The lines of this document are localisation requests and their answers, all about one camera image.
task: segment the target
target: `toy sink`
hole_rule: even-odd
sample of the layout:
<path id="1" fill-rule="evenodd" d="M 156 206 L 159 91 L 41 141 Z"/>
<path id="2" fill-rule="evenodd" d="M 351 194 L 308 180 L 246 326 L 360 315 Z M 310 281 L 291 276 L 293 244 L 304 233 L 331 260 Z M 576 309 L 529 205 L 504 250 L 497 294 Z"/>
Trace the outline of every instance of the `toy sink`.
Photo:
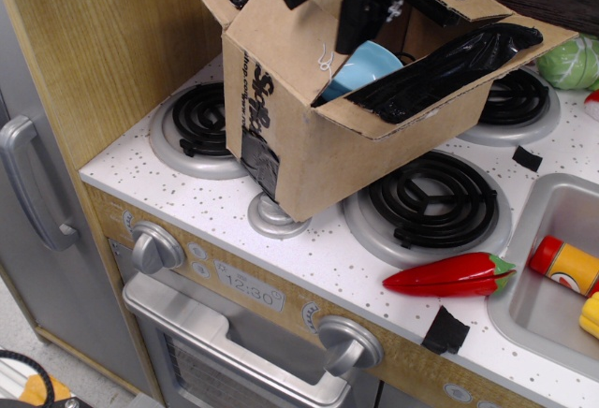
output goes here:
<path id="1" fill-rule="evenodd" d="M 599 256 L 599 185 L 569 174 L 535 182 L 505 255 L 518 272 L 489 297 L 489 316 L 508 340 L 599 381 L 599 339 L 578 324 L 587 299 L 527 266 L 546 235 Z"/>

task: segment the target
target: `digital clock display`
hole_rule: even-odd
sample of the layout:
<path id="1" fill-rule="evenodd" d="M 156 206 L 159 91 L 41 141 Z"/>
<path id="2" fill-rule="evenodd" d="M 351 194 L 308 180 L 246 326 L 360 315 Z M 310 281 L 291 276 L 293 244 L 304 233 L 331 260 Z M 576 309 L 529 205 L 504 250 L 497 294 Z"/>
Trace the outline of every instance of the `digital clock display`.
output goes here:
<path id="1" fill-rule="evenodd" d="M 214 260 L 214 266 L 216 267 L 218 278 L 224 284 L 237 289 L 248 298 L 257 300 L 276 312 L 283 310 L 285 294 L 278 289 L 222 261 Z"/>

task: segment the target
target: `white speckled countertop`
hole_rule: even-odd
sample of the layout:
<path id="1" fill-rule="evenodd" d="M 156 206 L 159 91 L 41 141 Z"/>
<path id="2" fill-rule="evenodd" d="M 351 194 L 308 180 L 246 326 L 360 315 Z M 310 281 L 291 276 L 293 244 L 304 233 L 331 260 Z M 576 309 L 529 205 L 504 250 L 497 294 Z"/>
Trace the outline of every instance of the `white speckled countertop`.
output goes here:
<path id="1" fill-rule="evenodd" d="M 208 66 L 184 86 L 220 79 L 220 67 Z M 564 172 L 599 182 L 599 123 L 583 111 L 587 94 L 559 92 L 558 127 L 548 137 L 523 145 L 544 157 L 538 173 L 512 160 L 514 147 L 479 146 L 454 138 L 438 149 L 485 169 L 504 189 L 516 226 L 538 177 Z M 148 138 L 152 115 L 86 165 L 81 178 L 413 342 L 422 342 L 444 305 L 470 327 L 460 351 L 444 354 L 447 359 L 543 406 L 599 406 L 599 382 L 507 340 L 491 323 L 485 298 L 411 298 L 386 291 L 380 283 L 397 270 L 354 239 L 340 204 L 316 215 L 296 238 L 272 240 L 256 234 L 246 211 L 260 193 L 259 186 L 249 177 L 208 181 L 172 170 L 153 154 Z"/>

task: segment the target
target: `blue bowl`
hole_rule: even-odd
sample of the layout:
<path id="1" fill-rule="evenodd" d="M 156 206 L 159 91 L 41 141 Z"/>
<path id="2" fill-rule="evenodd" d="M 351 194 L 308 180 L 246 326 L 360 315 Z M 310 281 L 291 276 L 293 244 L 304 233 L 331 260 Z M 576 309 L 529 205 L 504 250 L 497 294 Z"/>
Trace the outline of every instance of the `blue bowl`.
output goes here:
<path id="1" fill-rule="evenodd" d="M 402 66 L 400 59 L 392 52 L 372 41 L 366 41 L 345 62 L 322 97 L 330 101 L 343 96 L 397 71 Z"/>

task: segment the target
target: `silver refrigerator door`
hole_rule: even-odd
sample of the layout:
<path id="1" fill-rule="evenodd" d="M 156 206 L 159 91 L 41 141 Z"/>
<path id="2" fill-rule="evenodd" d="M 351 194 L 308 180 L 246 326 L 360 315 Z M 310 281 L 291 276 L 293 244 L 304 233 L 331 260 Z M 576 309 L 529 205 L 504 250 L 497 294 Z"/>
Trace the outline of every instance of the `silver refrigerator door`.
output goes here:
<path id="1" fill-rule="evenodd" d="M 23 211 L 22 197 L 20 203 L 10 185 L 8 173 L 12 171 L 7 171 L 6 163 L 0 164 L 0 266 L 37 325 L 129 384 L 150 393 L 3 4 L 0 92 L 4 102 L 0 104 L 0 127 L 15 120 L 31 122 L 29 138 L 17 140 L 21 159 L 25 157 L 31 165 L 21 178 L 25 186 L 39 191 L 25 203 L 42 206 L 41 215 L 32 215 L 39 215 L 35 220 L 55 221 L 48 226 L 50 234 L 58 232 L 59 237 L 70 237 L 67 241 L 58 239 L 55 249 L 64 249 L 60 252 L 44 245 Z M 76 232 L 67 231 L 65 226 Z"/>

